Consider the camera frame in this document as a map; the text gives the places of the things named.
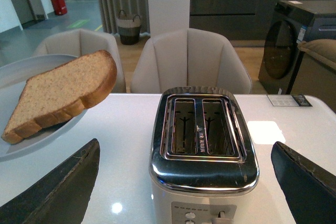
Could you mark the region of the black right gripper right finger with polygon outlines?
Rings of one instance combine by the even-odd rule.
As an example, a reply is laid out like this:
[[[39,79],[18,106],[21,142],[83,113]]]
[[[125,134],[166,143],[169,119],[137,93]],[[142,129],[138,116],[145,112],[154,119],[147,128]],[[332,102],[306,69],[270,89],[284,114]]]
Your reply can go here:
[[[271,161],[296,223],[335,223],[335,175],[282,142]]]

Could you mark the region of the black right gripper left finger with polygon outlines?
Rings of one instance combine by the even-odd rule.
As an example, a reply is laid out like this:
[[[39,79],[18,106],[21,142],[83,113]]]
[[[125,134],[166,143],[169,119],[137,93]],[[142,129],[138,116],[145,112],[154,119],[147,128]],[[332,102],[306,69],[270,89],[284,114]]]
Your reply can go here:
[[[99,161],[100,144],[94,138],[1,206],[1,223],[82,223]]]

